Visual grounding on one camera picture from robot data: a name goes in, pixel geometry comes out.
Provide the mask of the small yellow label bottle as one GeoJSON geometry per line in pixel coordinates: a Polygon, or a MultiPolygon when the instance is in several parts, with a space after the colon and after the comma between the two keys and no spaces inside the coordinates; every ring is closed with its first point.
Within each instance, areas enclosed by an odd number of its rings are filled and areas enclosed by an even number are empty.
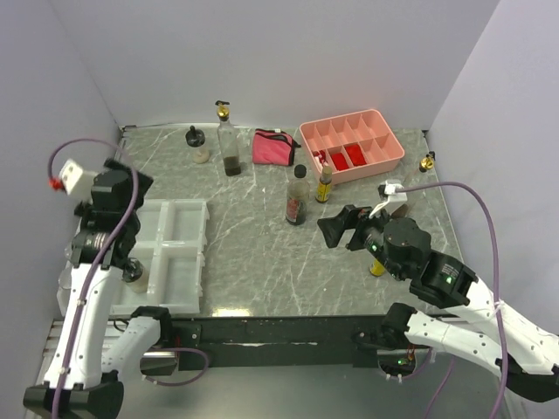
{"type": "Polygon", "coordinates": [[[369,272],[372,276],[379,278],[385,273],[385,268],[378,260],[374,259],[369,267],[369,272]]]}

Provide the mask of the round shaker black spout lid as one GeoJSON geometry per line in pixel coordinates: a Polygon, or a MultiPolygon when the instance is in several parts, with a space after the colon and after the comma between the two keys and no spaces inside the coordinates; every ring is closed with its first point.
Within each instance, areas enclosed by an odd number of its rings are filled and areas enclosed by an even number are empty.
{"type": "Polygon", "coordinates": [[[207,147],[203,130],[190,126],[185,134],[185,140],[191,150],[191,157],[194,163],[203,164],[210,159],[210,151],[207,147]]]}

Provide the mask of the white plastic divided tray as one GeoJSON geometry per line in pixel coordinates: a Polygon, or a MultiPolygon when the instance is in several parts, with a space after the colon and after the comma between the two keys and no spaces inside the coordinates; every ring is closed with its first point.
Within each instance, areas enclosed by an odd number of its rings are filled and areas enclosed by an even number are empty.
{"type": "Polygon", "coordinates": [[[137,211],[141,230],[130,256],[148,273],[145,292],[119,283],[110,316],[124,318],[139,306],[162,306],[174,316],[200,313],[202,272],[210,219],[203,199],[149,199],[137,211]]]}

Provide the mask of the shaker jar chrome black lid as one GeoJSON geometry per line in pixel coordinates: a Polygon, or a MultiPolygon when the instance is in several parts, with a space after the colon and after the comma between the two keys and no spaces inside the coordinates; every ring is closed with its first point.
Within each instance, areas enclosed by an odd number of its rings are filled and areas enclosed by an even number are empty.
{"type": "Polygon", "coordinates": [[[122,281],[135,293],[144,293],[148,289],[149,270],[137,258],[130,258],[123,268],[122,281]]]}

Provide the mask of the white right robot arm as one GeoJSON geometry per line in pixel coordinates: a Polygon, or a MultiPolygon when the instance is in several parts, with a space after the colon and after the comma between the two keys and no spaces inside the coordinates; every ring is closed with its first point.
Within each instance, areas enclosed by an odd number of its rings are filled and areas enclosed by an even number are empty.
{"type": "Polygon", "coordinates": [[[435,251],[431,235],[408,217],[393,218],[385,210],[345,206],[333,217],[317,222],[328,248],[347,230],[354,232],[349,251],[368,251],[409,291],[467,323],[454,326],[403,303],[393,304],[379,329],[362,342],[392,349],[406,343],[453,354],[504,376],[506,386],[532,402],[558,396],[558,337],[538,327],[493,292],[458,259],[435,251]]]}

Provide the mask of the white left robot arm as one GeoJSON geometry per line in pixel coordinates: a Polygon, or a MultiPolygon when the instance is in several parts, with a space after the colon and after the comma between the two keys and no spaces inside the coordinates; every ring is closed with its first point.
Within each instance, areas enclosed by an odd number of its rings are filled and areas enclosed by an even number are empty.
{"type": "Polygon", "coordinates": [[[111,158],[104,171],[88,175],[74,162],[56,185],[67,194],[84,184],[75,213],[79,231],[71,241],[71,289],[59,343],[45,377],[28,387],[23,405],[42,418],[115,418],[124,384],[141,376],[150,349],[174,342],[168,309],[139,306],[107,352],[102,350],[114,294],[126,280],[141,278],[142,264],[129,256],[141,223],[136,214],[151,177],[111,158]]]}

